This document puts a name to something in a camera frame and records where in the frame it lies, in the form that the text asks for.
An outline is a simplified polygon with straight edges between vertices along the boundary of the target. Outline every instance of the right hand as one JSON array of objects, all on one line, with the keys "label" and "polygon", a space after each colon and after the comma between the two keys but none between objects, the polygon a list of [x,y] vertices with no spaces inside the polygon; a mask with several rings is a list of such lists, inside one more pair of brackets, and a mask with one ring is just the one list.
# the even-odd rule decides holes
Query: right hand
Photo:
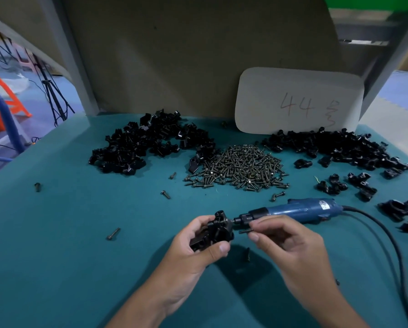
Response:
[{"label": "right hand", "polygon": [[277,264],[289,291],[314,316],[342,298],[320,235],[288,216],[250,222],[248,237]]}]

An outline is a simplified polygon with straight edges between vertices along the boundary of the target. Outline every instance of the teal work mat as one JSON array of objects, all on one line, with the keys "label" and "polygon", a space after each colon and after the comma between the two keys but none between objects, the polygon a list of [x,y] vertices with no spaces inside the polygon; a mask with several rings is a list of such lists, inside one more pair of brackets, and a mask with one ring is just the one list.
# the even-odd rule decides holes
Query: teal work mat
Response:
[{"label": "teal work mat", "polygon": [[[314,161],[286,150],[282,159],[291,187],[259,193],[227,185],[185,187],[183,178],[194,150],[165,158],[148,152],[147,166],[135,176],[102,174],[87,161],[92,149],[106,146],[105,135],[140,115],[75,115],[0,171],[0,327],[102,327],[160,262],[172,237],[198,215],[224,210],[234,218],[251,209],[283,204],[289,198],[328,197],[314,189],[316,176],[337,173],[343,179],[357,167]],[[265,136],[224,129],[220,120],[189,118],[215,138],[217,147],[252,144]],[[357,133],[371,132],[365,126]],[[392,145],[388,152],[408,158]],[[174,172],[173,180],[168,177]],[[371,202],[356,198],[349,185],[336,196],[341,205],[365,210],[392,231],[408,272],[408,234],[375,207],[389,199],[408,200],[408,171],[387,181],[370,172],[378,189]],[[34,183],[42,191],[34,191]],[[166,190],[167,200],[160,193]],[[117,227],[114,241],[105,238]],[[349,303],[372,327],[408,327],[391,265],[397,259],[382,230],[367,218],[338,216],[309,228],[322,235],[333,272]],[[242,259],[251,247],[251,262]],[[245,235],[237,235],[229,256],[209,266],[185,304],[162,327],[314,327],[313,318],[284,286],[274,266]]]}]

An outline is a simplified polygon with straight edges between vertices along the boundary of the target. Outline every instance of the fingernail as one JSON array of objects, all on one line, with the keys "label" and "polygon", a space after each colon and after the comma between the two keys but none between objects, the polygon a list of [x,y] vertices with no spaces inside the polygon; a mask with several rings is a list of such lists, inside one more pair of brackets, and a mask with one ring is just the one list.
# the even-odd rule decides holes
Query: fingernail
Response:
[{"label": "fingernail", "polygon": [[254,243],[257,243],[259,241],[259,235],[255,232],[250,232],[248,234],[248,238],[250,238]]},{"label": "fingernail", "polygon": [[227,243],[227,242],[222,242],[221,244],[219,244],[219,250],[220,250],[222,253],[228,252],[229,249],[230,249],[230,244],[229,244],[229,243]]}]

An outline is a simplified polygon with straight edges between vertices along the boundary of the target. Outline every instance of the finger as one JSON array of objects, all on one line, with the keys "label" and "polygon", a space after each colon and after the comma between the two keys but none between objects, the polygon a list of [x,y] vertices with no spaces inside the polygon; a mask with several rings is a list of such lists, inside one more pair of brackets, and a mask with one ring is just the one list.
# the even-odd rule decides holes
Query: finger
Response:
[{"label": "finger", "polygon": [[199,231],[203,226],[207,225],[209,221],[214,220],[214,215],[202,215],[196,217],[190,223],[184,227],[183,230],[179,232],[179,235],[182,235],[191,240],[195,237],[195,233]]},{"label": "finger", "polygon": [[222,257],[226,257],[230,251],[230,243],[226,241],[217,242],[206,248],[204,251],[196,253],[197,265],[200,268],[205,268],[208,265],[218,261]]},{"label": "finger", "polygon": [[262,233],[250,232],[248,238],[256,243],[257,247],[265,252],[279,267],[284,267],[291,259],[290,254],[275,244],[268,236]]},{"label": "finger", "polygon": [[264,216],[250,222],[250,227],[259,233],[283,229],[290,235],[303,235],[308,229],[298,221],[286,215]]}]

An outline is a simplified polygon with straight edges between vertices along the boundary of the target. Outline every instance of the tripod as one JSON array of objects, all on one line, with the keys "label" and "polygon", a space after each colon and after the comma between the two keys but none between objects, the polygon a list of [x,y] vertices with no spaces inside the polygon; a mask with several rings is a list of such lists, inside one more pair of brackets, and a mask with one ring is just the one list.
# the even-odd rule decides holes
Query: tripod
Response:
[{"label": "tripod", "polygon": [[[63,121],[67,120],[67,118],[68,118],[68,116],[67,116],[68,115],[68,108],[74,114],[75,114],[75,111],[72,109],[70,104],[67,102],[67,100],[63,96],[63,94],[60,92],[60,90],[57,87],[57,85],[55,84],[55,82],[48,79],[48,77],[46,76],[46,73],[43,70],[42,65],[40,64],[40,60],[37,58],[36,55],[34,55],[34,60],[36,61],[34,66],[37,66],[37,68],[40,70],[40,72],[41,72],[41,74],[43,76],[43,80],[41,82],[43,83],[43,86],[46,89],[46,95],[48,96],[49,105],[51,106],[52,114],[54,115],[54,121],[55,121],[54,125],[57,126],[58,125],[57,121],[58,121],[59,118],[61,118]],[[63,99],[63,101],[65,102],[66,111],[63,111],[63,109],[61,108],[61,104],[60,104],[54,90],[59,94],[61,99]],[[54,105],[52,103],[53,100],[54,100],[55,106],[57,107],[57,110],[55,110],[55,108],[54,108]]]}]

